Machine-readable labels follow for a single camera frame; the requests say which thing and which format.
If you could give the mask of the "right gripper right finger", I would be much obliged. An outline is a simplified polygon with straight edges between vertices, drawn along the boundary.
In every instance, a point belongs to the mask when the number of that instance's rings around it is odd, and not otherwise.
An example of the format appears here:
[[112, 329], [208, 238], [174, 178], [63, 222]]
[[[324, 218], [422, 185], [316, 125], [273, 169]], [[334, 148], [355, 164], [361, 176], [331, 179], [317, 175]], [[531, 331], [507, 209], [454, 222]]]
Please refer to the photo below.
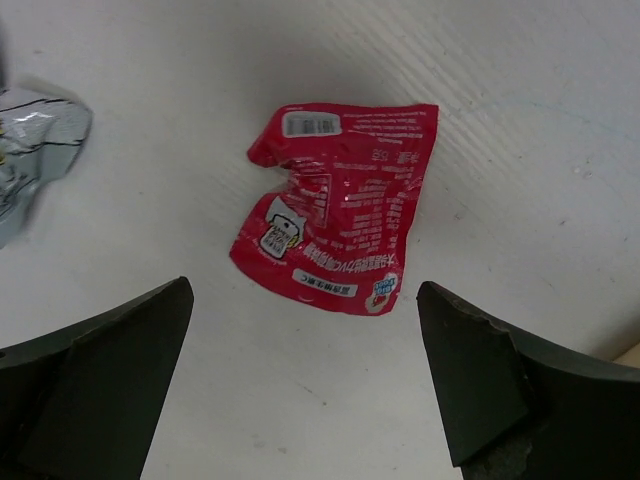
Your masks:
[[463, 478], [638, 478], [637, 360], [557, 345], [431, 281], [417, 304], [451, 462]]

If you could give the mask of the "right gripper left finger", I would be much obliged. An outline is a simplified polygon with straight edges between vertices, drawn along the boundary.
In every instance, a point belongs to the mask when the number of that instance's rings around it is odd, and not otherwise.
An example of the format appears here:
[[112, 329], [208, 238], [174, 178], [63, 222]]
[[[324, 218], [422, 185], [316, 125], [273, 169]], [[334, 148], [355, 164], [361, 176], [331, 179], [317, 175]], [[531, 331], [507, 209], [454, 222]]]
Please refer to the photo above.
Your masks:
[[179, 277], [3, 348], [2, 478], [140, 478], [193, 304]]

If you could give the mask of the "red snack pouch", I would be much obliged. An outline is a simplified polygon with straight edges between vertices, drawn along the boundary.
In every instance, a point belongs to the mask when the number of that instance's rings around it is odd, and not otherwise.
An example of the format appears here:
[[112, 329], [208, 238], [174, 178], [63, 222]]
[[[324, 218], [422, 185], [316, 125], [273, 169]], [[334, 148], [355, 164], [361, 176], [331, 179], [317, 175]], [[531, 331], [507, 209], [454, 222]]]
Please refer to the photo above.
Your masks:
[[389, 313], [438, 118], [429, 104], [278, 109], [248, 158], [288, 177], [249, 213], [233, 263], [266, 289], [326, 311]]

